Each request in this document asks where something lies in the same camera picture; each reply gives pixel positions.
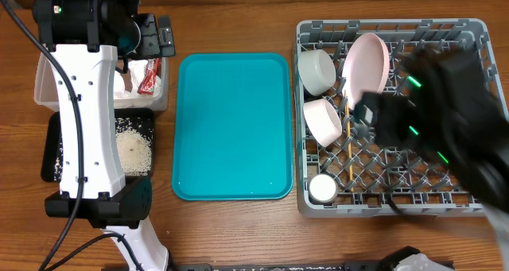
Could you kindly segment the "wooden chopstick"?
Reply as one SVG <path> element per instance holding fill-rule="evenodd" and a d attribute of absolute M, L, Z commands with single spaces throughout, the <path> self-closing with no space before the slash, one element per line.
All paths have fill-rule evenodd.
<path fill-rule="evenodd" d="M 350 110 L 349 110 L 349 104 L 348 104 L 348 95 L 347 95 L 346 91 L 344 92 L 344 97 L 347 100 L 347 103 L 346 103 L 345 108 L 344 108 L 344 113 L 345 113 L 345 118 L 347 119 L 347 128 L 346 128 L 346 131 L 347 131 L 347 140 L 348 140 L 351 137 L 351 123 L 350 123 Z M 351 142 L 348 143 L 348 150 L 347 150 L 347 152 L 348 152 L 348 159 L 352 160 L 352 143 Z M 349 180 L 352 181 L 353 180 L 353 167 L 352 167 L 352 164 L 350 164 L 348 166 L 348 176 L 349 176 Z"/>

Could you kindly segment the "red snack wrapper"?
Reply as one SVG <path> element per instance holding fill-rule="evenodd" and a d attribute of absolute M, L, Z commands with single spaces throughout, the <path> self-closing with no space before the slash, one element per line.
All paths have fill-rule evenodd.
<path fill-rule="evenodd" d="M 160 67 L 161 59 L 148 60 L 145 68 L 145 75 L 138 86 L 138 93 L 141 95 L 152 95 L 156 86 L 156 76 Z"/>

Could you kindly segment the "large white plate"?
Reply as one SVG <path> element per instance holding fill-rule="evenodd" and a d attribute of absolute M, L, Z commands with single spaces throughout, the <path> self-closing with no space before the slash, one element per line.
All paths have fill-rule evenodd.
<path fill-rule="evenodd" d="M 355 109 L 364 92 L 381 93 L 388 80 L 390 57 L 385 42 L 374 33 L 358 37 L 348 50 L 342 77 L 348 107 Z"/>

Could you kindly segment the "small white plate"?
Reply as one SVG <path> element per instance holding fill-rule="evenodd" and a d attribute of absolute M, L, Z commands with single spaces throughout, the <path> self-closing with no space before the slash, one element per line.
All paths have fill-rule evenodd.
<path fill-rule="evenodd" d="M 325 99 L 313 100 L 303 106 L 305 122 L 316 141 L 324 147 L 342 134 L 342 124 L 333 105 Z"/>

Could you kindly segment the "grey bowl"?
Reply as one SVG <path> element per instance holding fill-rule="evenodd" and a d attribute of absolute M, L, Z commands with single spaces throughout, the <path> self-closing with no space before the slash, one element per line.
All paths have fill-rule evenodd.
<path fill-rule="evenodd" d="M 336 82 L 334 63 L 323 49 L 302 52 L 297 68 L 303 86 L 313 96 L 325 93 Z"/>

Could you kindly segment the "white cup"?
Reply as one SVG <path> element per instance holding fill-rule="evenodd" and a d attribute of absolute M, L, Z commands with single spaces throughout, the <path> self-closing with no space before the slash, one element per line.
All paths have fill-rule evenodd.
<path fill-rule="evenodd" d="M 309 181 L 309 196 L 313 202 L 329 204 L 338 193 L 335 180 L 327 174 L 318 174 Z"/>

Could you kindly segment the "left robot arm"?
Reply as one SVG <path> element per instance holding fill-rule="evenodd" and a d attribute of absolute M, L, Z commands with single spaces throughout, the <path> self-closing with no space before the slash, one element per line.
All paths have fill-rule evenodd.
<path fill-rule="evenodd" d="M 162 54 L 157 23 L 140 0 L 35 0 L 33 18 L 59 101 L 63 170 L 45 200 L 50 217 L 86 219 L 111 238 L 132 270 L 171 270 L 149 218 L 148 176 L 127 176 L 115 139 L 119 60 Z"/>

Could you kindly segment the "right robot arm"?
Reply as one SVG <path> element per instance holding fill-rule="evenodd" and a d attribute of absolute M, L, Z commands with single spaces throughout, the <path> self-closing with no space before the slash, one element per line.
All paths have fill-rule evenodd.
<path fill-rule="evenodd" d="M 477 51 L 419 49 L 402 68 L 407 96 L 364 92 L 357 126 L 374 128 L 380 147 L 410 149 L 448 169 L 484 206 L 508 265 L 508 121 L 484 86 Z"/>

